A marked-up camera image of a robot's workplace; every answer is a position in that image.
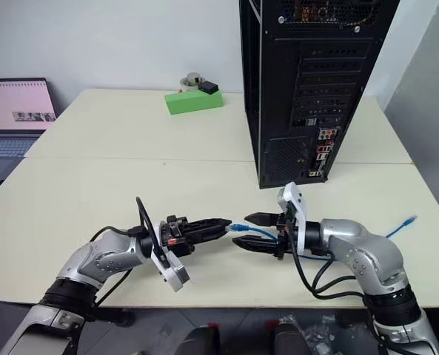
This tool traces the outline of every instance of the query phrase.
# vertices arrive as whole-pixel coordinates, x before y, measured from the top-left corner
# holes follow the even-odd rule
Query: black small box
[[[199,84],[199,89],[210,95],[219,90],[218,85],[212,83],[211,81],[203,81]]]

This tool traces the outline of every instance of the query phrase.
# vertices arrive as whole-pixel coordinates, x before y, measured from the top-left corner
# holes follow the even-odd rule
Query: laptop screen
[[[0,132],[43,132],[55,119],[44,79],[0,79]]]

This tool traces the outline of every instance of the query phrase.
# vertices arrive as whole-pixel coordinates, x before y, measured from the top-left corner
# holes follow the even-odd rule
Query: laptop keyboard
[[[33,143],[31,139],[0,139],[0,157],[23,157]]]

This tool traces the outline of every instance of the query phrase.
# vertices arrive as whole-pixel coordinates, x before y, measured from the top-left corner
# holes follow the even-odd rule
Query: pc case rear panel
[[[241,0],[246,111],[261,188],[327,179],[397,5]]]

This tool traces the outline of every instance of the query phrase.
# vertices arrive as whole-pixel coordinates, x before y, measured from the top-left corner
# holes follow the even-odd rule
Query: desk surface
[[[387,234],[401,249],[422,306],[439,306],[439,206],[410,164],[335,164],[327,183],[301,187],[309,220],[349,218]],[[178,160],[28,158],[0,188],[0,300],[38,302],[74,250],[102,226],[138,223],[135,196],[151,218],[189,220],[279,212],[277,189],[259,190],[253,163]],[[318,301],[292,258],[244,251],[227,235],[183,258],[192,278],[177,294],[153,265],[138,267],[106,301],[120,306],[362,306],[355,297]],[[309,278],[319,262],[304,261]],[[349,274],[334,265],[330,280]],[[353,281],[336,291],[357,290]]]
[[[163,91],[88,89],[27,157],[253,161],[242,94],[224,106],[171,115]],[[374,98],[363,98],[338,163],[411,163]]]

